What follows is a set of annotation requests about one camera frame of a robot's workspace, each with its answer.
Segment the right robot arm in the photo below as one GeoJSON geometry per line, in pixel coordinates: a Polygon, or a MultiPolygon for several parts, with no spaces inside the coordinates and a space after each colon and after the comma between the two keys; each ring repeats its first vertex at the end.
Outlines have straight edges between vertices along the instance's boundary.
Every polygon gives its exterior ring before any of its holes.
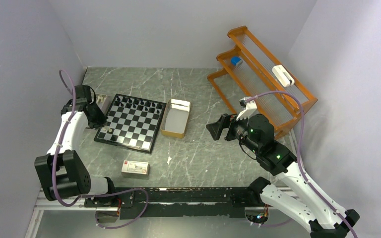
{"type": "Polygon", "coordinates": [[[345,209],[314,187],[299,159],[275,140],[274,127],[264,115],[238,120],[236,115],[222,114],[218,121],[207,124],[206,129],[213,140],[218,140],[227,129],[226,141],[237,140],[240,147],[247,147],[264,170],[299,197],[295,199],[259,177],[249,186],[251,204],[271,205],[304,227],[312,238],[344,238],[360,219],[354,209],[345,209]]]}

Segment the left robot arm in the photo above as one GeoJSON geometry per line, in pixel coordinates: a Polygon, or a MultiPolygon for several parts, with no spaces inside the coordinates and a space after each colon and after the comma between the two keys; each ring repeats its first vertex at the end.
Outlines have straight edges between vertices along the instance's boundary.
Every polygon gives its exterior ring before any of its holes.
{"type": "Polygon", "coordinates": [[[107,129],[107,117],[97,105],[90,86],[76,86],[75,95],[61,110],[57,137],[47,153],[35,159],[35,170],[49,201],[97,196],[103,205],[111,206],[118,198],[113,181],[109,177],[91,176],[77,152],[83,132],[87,128],[107,129]]]}

